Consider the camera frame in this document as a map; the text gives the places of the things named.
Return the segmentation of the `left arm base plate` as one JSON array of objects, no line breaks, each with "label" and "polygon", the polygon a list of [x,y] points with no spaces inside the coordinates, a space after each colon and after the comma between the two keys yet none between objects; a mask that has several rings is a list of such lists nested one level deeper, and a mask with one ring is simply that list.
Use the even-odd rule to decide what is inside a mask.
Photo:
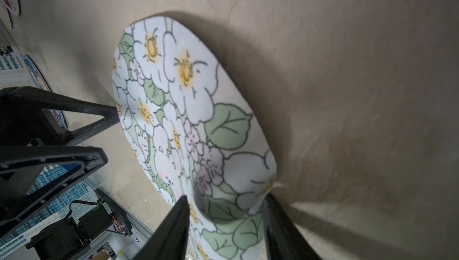
[{"label": "left arm base plate", "polygon": [[112,220],[115,224],[115,227],[120,233],[131,236],[132,233],[132,224],[129,221],[127,213],[125,210],[119,206],[115,201],[112,200],[105,192],[101,189],[95,189],[96,195],[108,205],[111,210]]}]

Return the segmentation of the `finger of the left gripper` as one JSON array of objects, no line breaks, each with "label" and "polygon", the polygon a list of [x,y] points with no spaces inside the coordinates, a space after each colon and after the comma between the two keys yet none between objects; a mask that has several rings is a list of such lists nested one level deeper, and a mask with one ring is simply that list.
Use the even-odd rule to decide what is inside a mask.
[{"label": "finger of the left gripper", "polygon": [[95,147],[1,147],[1,238],[107,163]]},{"label": "finger of the left gripper", "polygon": [[[62,127],[57,111],[99,115],[102,118],[73,131]],[[75,146],[120,122],[117,109],[73,99],[34,87],[1,90],[1,145]]]}]

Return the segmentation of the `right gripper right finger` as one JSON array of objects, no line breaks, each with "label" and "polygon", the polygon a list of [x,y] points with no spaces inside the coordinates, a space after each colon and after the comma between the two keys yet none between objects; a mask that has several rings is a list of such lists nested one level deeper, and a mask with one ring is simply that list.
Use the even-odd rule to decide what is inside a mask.
[{"label": "right gripper right finger", "polygon": [[303,238],[272,194],[266,195],[262,212],[265,246],[269,260],[319,260],[321,258]]}]

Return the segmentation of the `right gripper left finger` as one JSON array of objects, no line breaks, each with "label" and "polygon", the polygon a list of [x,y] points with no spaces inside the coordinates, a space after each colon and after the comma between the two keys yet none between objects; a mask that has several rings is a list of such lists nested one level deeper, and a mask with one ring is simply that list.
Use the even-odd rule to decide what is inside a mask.
[{"label": "right gripper left finger", "polygon": [[190,207],[183,195],[134,260],[184,260],[190,227]]}]

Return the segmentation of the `white green floral coaster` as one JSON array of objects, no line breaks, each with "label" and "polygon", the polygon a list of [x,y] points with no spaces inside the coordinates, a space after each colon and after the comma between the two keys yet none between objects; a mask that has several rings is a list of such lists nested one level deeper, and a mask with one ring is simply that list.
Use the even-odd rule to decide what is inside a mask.
[{"label": "white green floral coaster", "polygon": [[277,164],[259,122],[211,50],[169,17],[128,26],[112,67],[136,159],[169,204],[186,196],[200,260],[257,260]]}]

